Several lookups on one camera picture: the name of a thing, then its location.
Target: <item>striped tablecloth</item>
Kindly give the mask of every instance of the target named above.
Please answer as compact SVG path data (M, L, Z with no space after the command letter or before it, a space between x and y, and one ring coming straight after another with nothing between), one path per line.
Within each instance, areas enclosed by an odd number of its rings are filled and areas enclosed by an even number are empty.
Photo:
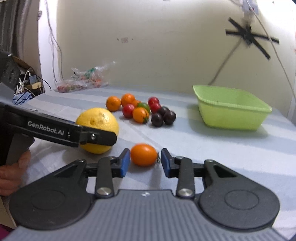
M167 148L173 156L186 156L196 163L214 159L221 164L271 189L280 200L281 210L274 228L286 238L296 233L296 127L274 110L256 132L219 130L207 127L199 114L197 99L191 95L151 93L112 87L83 90L73 93L46 92L23 106L39 112L75 121L81 112L93 107L105 107L108 96L121 97L130 92L136 99L147 102L157 96L162 105L174 110L177 119L173 126L153 128L150 124L135 124L114 115L120 131L117 143L103 155L87 153L81 148L70 148L36 139L32 145L32 161L24 184L61 168L79 158L96 162L103 156L117 156L135 143L151 144L158 151ZM87 191L94 192L94 178ZM196 191L203 185L196 178ZM115 189L172 189L177 179L167 179L161 165L140 168L130 165L124 179L115 179Z

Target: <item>lemon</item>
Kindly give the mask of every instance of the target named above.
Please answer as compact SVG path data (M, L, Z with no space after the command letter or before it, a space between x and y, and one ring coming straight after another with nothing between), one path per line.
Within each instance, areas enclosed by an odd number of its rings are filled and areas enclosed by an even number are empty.
M82 112L80 116L78 116L76 124L101 129L104 131L112 131L116 134L116 136L118 136L119 133L119 125L115 116L112 115L110 111L103 108L91 108ZM84 150L94 154L102 154L111 148L111 146L91 143L80 146Z

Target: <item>green tomato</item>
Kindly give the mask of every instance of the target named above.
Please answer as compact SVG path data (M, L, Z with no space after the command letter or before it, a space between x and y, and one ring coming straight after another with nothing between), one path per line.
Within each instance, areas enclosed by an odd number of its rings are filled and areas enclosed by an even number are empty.
M141 102L141 103L138 104L137 107L143 107L143 108L145 108L148 111L148 113L150 114L150 107L149 107L148 104Z

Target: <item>human hand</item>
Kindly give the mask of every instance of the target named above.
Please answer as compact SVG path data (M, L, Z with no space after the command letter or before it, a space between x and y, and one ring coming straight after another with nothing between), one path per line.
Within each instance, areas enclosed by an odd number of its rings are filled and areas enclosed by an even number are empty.
M9 196L21 184L21 177L27 170L31 160L31 152L27 150L17 163L0 166L0 196Z

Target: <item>gray curtain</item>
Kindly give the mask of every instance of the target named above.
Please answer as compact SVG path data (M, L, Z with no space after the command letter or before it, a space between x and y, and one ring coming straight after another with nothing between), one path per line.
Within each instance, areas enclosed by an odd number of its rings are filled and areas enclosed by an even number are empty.
M0 48L23 59L25 23L32 0L0 0Z

